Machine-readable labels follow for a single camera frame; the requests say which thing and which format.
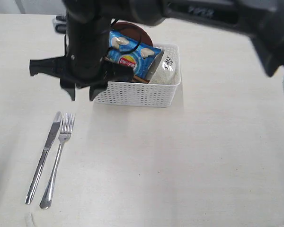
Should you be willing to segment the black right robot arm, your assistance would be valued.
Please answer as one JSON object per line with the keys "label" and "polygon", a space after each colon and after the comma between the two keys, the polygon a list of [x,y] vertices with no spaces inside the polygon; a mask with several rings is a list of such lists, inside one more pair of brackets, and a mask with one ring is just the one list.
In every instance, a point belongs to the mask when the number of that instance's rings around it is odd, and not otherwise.
{"label": "black right robot arm", "polygon": [[105,60],[108,35],[118,20],[156,26],[175,18],[219,28],[250,38],[265,73],[284,66],[284,0],[65,0],[64,55],[31,60],[31,76],[43,73],[60,80],[75,99],[76,88],[89,88],[89,98],[110,81],[131,80],[133,70]]}

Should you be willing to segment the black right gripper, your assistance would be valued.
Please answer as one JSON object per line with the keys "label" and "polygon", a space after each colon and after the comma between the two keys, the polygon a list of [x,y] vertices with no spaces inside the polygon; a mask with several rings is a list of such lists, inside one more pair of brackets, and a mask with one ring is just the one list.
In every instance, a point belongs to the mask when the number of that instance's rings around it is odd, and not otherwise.
{"label": "black right gripper", "polygon": [[[77,62],[66,56],[31,60],[29,71],[31,76],[43,73],[79,87],[89,87],[90,101],[94,101],[101,92],[106,91],[109,82],[127,82],[134,76],[133,68],[111,61]],[[71,100],[75,101],[75,86],[66,86],[64,90]]]}

